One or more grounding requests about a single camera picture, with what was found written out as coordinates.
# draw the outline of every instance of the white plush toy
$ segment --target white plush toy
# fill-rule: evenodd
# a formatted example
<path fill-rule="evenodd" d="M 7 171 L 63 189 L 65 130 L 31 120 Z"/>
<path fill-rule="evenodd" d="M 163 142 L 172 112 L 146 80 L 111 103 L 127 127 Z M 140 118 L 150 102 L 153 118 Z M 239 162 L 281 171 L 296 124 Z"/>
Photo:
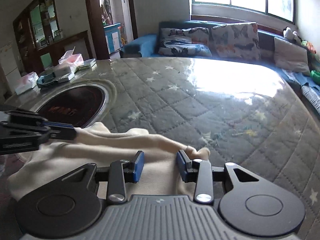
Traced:
<path fill-rule="evenodd" d="M 301 39 L 298 37 L 298 33 L 296 31 L 293 32 L 289 27 L 283 31 L 283 36 L 292 43 L 301 45 Z"/>

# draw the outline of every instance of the round black cooktop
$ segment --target round black cooktop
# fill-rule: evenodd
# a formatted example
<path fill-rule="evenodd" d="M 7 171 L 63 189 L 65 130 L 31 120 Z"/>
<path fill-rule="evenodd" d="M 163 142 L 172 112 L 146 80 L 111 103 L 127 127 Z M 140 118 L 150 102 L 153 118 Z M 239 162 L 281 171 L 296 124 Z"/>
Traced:
<path fill-rule="evenodd" d="M 104 91 L 99 87 L 75 87 L 51 98 L 37 113 L 50 122 L 84 128 L 99 113 L 104 101 Z"/>

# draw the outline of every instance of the blue cabinet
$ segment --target blue cabinet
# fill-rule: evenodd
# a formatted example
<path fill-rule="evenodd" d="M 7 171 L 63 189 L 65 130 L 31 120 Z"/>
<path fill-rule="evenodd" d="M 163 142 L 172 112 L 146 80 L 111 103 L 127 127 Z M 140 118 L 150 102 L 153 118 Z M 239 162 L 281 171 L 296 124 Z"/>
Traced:
<path fill-rule="evenodd" d="M 122 48 L 120 28 L 120 23 L 103 27 L 109 53 L 118 51 Z"/>

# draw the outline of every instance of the sofa armrest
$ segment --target sofa armrest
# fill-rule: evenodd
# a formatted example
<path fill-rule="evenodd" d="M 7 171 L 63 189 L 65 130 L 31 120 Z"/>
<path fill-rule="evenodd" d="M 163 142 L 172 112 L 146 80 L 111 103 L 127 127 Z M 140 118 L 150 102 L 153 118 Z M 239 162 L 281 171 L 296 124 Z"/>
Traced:
<path fill-rule="evenodd" d="M 124 45 L 120 50 L 120 57 L 150 57 L 157 46 L 157 34 L 148 34 Z"/>

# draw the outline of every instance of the wooden door frame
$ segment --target wooden door frame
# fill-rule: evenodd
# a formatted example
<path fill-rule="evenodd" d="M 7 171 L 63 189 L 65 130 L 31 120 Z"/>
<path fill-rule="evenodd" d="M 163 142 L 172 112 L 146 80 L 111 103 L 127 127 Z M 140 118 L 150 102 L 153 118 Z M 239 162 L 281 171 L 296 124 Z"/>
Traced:
<path fill-rule="evenodd" d="M 99 0 L 85 0 L 93 46 L 96 52 L 96 57 L 97 59 L 110 59 L 107 41 L 105 38 L 103 25 L 101 22 L 101 10 L 100 10 L 99 3 L 100 3 Z M 137 31 L 137 22 L 136 22 L 136 16 L 134 11 L 133 0 L 128 0 L 128 3 L 129 3 L 133 39 L 137 39 L 138 31 Z"/>

